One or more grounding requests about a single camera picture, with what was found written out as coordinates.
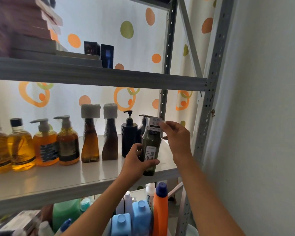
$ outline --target person's left hand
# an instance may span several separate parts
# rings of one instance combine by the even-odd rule
[[[133,144],[125,158],[124,165],[122,166],[120,172],[120,176],[127,179],[127,181],[129,180],[129,184],[131,184],[131,186],[133,186],[134,183],[141,178],[145,170],[159,164],[159,160],[157,159],[147,160],[144,162],[140,161],[138,156],[141,154],[141,148],[142,144]]]

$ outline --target forearm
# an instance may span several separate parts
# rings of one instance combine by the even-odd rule
[[[122,197],[131,187],[121,175],[104,191],[104,193],[85,211],[62,235],[94,236],[102,235]]]
[[[200,235],[243,236],[192,156],[178,166]]]

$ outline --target black pump bottle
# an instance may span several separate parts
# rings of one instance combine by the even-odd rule
[[[133,123],[132,110],[124,113],[129,114],[127,121],[121,125],[121,155],[126,157],[132,145],[137,142],[138,124]]]

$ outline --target white wall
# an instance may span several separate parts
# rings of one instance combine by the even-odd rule
[[[295,0],[236,0],[204,171],[246,235],[295,235]]]

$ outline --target shelving unit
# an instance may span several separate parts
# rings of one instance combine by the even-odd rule
[[[162,74],[137,71],[105,69],[83,64],[79,58],[57,57],[57,63],[46,61],[0,58],[0,79],[82,84],[97,86],[119,86],[160,89],[158,115],[165,119],[167,90],[187,90],[204,92],[203,105],[198,105],[193,133],[193,156],[201,162],[214,97],[217,93],[220,68],[226,46],[228,27],[231,20],[234,0],[218,0],[214,19],[218,20],[216,32],[212,32],[211,62],[203,78],[191,26],[184,0],[133,0],[153,7],[167,10],[166,37],[163,54]],[[177,8],[179,7],[187,37],[189,53],[196,77],[170,75],[172,47],[175,33]],[[142,177],[135,185],[178,177],[167,143],[162,142],[159,159],[153,177]],[[9,172],[0,175],[0,214],[56,203],[92,194],[102,193],[118,176],[123,158],[116,161],[76,164],[70,167],[54,165],[46,168],[36,167],[18,174]],[[183,189],[176,236],[185,236],[190,206]]]

